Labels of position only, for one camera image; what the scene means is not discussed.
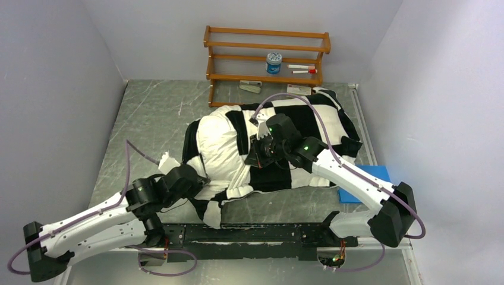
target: gray marble floor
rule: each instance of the gray marble floor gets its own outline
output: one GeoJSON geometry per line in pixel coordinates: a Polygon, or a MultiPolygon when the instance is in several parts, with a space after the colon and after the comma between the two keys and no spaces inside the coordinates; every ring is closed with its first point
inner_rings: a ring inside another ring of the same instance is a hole
{"type": "MultiPolygon", "coordinates": [[[[335,90],[338,100],[360,131],[357,111],[346,84],[325,84],[335,90]]],[[[169,151],[180,160],[187,125],[208,115],[208,81],[132,80],[124,94],[109,145],[103,159],[89,206],[109,198],[124,186],[126,164],[124,140],[157,159],[169,151]]],[[[238,88],[236,82],[219,83],[216,102],[259,103],[269,95],[286,90],[285,84],[264,85],[261,94],[238,88]]],[[[366,149],[358,154],[357,164],[370,164],[366,149]]],[[[131,152],[131,180],[157,173],[157,167],[131,152]]],[[[322,221],[331,211],[362,211],[363,205],[340,204],[334,189],[298,188],[271,194],[253,194],[226,204],[222,211],[225,223],[312,222],[322,221]]],[[[193,206],[186,203],[166,214],[163,222],[201,223],[193,206]]]]}

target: blue foam block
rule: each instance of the blue foam block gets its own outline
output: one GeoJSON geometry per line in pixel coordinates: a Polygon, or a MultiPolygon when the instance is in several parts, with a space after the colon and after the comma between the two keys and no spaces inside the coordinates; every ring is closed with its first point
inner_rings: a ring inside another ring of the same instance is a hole
{"type": "MultiPolygon", "coordinates": [[[[387,171],[387,167],[383,165],[356,165],[363,171],[373,175],[376,178],[379,178],[383,181],[390,182],[390,177],[389,177],[389,172],[387,171]]],[[[345,191],[343,188],[340,188],[338,190],[339,194],[339,202],[342,204],[360,204],[361,201],[359,201],[356,197],[354,197],[352,194],[348,193],[345,191]]]]}

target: black and white striped cloth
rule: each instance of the black and white striped cloth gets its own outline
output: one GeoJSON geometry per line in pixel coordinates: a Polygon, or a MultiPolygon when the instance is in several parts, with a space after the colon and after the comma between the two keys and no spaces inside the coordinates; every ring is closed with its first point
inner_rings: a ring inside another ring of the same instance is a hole
{"type": "MultiPolygon", "coordinates": [[[[320,114],[334,150],[353,163],[362,146],[355,126],[339,104],[334,91],[323,88],[315,90],[316,94],[304,98],[320,114]]],[[[220,228],[223,205],[252,192],[267,193],[302,186],[332,186],[327,179],[303,169],[293,169],[285,160],[279,163],[281,168],[275,164],[262,169],[245,165],[250,150],[249,137],[257,133],[256,126],[248,120],[258,105],[220,107],[191,123],[186,130],[182,163],[189,164],[199,175],[212,180],[190,202],[200,219],[216,229],[220,228]]],[[[292,119],[302,136],[312,136],[326,143],[320,122],[310,107],[301,100],[268,102],[261,112],[268,116],[283,113],[292,119]]]]}

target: small box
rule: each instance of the small box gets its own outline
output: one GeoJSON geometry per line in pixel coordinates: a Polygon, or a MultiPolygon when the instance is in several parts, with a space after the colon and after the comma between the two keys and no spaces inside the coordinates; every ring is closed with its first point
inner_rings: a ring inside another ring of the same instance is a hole
{"type": "Polygon", "coordinates": [[[308,96],[311,95],[311,87],[287,84],[287,93],[308,96]]]}

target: blue and white container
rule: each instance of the blue and white container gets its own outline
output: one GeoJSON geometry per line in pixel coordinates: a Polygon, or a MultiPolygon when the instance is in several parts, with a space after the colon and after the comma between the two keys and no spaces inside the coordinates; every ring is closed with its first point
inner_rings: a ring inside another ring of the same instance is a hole
{"type": "Polygon", "coordinates": [[[282,55],[277,52],[270,52],[266,57],[266,72],[269,74],[277,74],[280,72],[282,64],[282,55]]]}

